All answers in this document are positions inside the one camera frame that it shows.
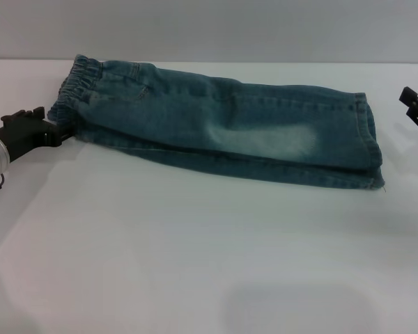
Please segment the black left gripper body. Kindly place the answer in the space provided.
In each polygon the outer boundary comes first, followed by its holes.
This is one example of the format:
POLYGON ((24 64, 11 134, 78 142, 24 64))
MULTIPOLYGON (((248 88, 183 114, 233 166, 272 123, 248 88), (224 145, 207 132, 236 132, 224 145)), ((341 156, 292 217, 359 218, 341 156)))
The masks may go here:
POLYGON ((1 121, 0 141, 6 149, 9 162, 36 148, 53 146, 53 124, 45 121, 43 106, 3 116, 1 121))

